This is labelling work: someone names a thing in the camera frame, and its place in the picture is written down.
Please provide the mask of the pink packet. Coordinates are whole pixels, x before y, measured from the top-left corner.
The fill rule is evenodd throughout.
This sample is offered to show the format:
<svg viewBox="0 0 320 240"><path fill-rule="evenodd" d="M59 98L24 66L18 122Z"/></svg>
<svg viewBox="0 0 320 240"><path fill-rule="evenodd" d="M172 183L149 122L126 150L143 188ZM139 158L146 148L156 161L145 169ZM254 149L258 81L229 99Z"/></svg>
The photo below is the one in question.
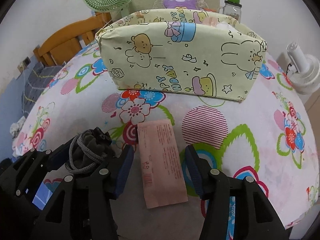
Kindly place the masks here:
<svg viewBox="0 0 320 240"><path fill-rule="evenodd" d="M170 120L139 123L137 132L146 207L153 209L187 202L187 189Z"/></svg>

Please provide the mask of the grey drawstring pouch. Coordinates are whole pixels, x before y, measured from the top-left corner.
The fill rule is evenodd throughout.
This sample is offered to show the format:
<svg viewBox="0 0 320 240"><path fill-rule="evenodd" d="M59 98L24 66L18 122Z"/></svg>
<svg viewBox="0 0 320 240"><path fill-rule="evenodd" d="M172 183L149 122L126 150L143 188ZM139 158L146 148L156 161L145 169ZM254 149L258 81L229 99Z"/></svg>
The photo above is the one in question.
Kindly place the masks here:
<svg viewBox="0 0 320 240"><path fill-rule="evenodd" d="M111 144L109 133L99 127L76 135L68 150L67 171L74 175L91 174L104 161L116 157Z"/></svg>

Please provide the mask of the white towel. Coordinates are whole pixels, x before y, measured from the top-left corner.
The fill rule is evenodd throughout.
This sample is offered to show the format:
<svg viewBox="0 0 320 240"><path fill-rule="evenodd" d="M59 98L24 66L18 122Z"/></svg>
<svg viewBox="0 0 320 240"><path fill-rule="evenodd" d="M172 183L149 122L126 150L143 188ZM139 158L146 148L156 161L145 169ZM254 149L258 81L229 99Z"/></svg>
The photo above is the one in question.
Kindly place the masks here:
<svg viewBox="0 0 320 240"><path fill-rule="evenodd" d="M220 30L237 31L234 27L232 27L226 22L220 22L215 27Z"/></svg>

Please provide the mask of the yellow cartoon storage box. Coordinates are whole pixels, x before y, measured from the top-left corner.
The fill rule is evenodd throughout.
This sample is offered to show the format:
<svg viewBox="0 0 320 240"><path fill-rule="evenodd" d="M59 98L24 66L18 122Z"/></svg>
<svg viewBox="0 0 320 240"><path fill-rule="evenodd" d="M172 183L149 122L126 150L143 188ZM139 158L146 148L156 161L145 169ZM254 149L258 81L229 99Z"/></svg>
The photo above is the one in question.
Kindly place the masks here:
<svg viewBox="0 0 320 240"><path fill-rule="evenodd" d="M216 17L237 31L202 24ZM236 19L193 9L141 10L95 36L118 89L157 90L245 100L267 44Z"/></svg>

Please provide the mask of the white standing fan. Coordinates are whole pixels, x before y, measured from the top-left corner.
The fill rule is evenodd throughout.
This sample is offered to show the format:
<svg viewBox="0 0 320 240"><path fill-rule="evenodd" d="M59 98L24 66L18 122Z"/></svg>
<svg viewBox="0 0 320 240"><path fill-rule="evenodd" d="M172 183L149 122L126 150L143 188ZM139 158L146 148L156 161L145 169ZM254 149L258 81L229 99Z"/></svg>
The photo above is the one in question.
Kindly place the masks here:
<svg viewBox="0 0 320 240"><path fill-rule="evenodd" d="M311 54L304 54L296 42L287 46L287 55L293 70L289 80L297 93L312 94L319 89L319 59Z"/></svg>

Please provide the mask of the white roll with beige band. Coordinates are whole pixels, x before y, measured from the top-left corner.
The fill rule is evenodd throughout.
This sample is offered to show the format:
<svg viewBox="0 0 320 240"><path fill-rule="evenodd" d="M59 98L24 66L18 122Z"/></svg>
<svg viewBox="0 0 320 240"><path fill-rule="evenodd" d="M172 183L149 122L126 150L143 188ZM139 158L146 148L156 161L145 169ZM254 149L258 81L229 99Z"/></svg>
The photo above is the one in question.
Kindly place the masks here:
<svg viewBox="0 0 320 240"><path fill-rule="evenodd" d="M218 21L218 19L216 17L206 17L202 21L202 24L216 28L216 26L219 24L219 21Z"/></svg>

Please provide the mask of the floral tablecloth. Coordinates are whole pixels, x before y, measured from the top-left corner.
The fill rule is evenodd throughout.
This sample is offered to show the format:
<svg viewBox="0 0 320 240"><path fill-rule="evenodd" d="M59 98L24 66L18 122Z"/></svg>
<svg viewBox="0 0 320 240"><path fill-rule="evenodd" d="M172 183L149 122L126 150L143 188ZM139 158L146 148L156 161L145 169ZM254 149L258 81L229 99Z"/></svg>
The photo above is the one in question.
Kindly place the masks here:
<svg viewBox="0 0 320 240"><path fill-rule="evenodd" d="M171 122L180 155L187 145L229 177L252 176L286 228L316 204L319 164L307 111L285 73L267 56L247 98L232 102L193 95L119 91L92 43L49 83L12 149L54 150L95 127L116 152L134 145L140 122Z"/></svg>

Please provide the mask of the grey plaid bedding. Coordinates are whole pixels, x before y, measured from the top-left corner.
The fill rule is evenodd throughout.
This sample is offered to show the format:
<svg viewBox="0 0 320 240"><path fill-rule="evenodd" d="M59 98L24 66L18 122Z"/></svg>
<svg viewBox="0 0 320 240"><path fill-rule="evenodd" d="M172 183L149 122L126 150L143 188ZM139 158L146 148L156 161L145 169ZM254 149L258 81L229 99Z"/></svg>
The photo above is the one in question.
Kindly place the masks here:
<svg viewBox="0 0 320 240"><path fill-rule="evenodd" d="M41 62L35 64L25 82L21 96L22 113L25 118L28 117L40 95L49 86L61 69L62 66L45 67Z"/></svg>

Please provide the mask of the wooden bed headboard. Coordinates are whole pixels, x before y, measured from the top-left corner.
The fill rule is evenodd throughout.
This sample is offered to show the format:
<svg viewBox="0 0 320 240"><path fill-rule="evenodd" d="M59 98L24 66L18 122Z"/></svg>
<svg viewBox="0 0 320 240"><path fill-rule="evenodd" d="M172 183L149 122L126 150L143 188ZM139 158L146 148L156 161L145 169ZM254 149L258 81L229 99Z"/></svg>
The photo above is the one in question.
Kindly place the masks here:
<svg viewBox="0 0 320 240"><path fill-rule="evenodd" d="M112 22L111 14L96 12L85 20L71 23L47 38L33 53L45 66L60 66L72 59L81 49L81 43L88 45L94 41L95 33Z"/></svg>

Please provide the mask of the glass jar green lid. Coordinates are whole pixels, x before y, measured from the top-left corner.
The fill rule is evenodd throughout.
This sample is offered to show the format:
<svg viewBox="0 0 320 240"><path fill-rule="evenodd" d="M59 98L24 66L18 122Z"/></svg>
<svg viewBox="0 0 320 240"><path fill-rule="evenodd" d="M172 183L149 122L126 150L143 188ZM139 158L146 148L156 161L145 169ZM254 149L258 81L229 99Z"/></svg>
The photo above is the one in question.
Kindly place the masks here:
<svg viewBox="0 0 320 240"><path fill-rule="evenodd" d="M219 7L218 12L227 16L231 16L238 22L241 20L242 5L240 0L225 0L225 5Z"/></svg>

